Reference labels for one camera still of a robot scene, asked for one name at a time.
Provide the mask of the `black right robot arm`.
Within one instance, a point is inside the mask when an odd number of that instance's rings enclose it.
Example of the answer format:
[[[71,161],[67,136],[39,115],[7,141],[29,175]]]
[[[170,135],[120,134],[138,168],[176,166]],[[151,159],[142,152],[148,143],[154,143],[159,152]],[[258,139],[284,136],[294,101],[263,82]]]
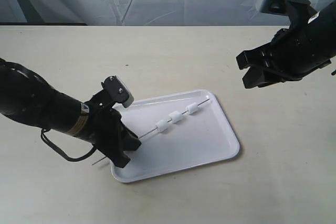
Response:
[[[246,89],[276,83],[300,81],[331,64],[335,57],[335,2],[317,13],[313,20],[280,29],[273,39],[237,57]]]

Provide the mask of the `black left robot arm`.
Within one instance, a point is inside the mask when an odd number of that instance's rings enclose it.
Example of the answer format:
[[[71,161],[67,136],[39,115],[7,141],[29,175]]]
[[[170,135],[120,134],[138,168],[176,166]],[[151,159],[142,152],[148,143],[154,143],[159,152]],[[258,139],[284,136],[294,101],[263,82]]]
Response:
[[[80,162],[99,151],[124,168],[130,161],[125,152],[136,151],[141,141],[122,122],[114,105],[127,108],[134,98],[117,76],[107,77],[101,86],[90,100],[81,102],[56,90],[36,72],[1,59],[1,114],[40,128],[42,141],[69,162]],[[92,149],[81,157],[70,157],[46,136],[50,130],[89,142]]]

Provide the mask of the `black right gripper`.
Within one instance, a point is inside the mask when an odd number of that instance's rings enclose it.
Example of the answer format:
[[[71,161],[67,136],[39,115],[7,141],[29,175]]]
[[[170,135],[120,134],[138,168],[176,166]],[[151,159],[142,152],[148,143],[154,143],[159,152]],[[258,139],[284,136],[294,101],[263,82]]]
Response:
[[[246,89],[279,82],[298,81],[331,63],[331,27],[281,30],[261,47],[244,50],[236,57]]]

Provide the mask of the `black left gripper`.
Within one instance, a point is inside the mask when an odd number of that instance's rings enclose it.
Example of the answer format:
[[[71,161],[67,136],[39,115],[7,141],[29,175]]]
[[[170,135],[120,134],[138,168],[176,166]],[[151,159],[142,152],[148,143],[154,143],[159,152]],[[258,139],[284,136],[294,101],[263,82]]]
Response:
[[[136,151],[141,146],[138,136],[124,124],[121,115],[113,106],[115,100],[107,95],[94,95],[85,102],[90,107],[94,146],[104,154],[115,167],[125,168],[130,158],[125,151]]]

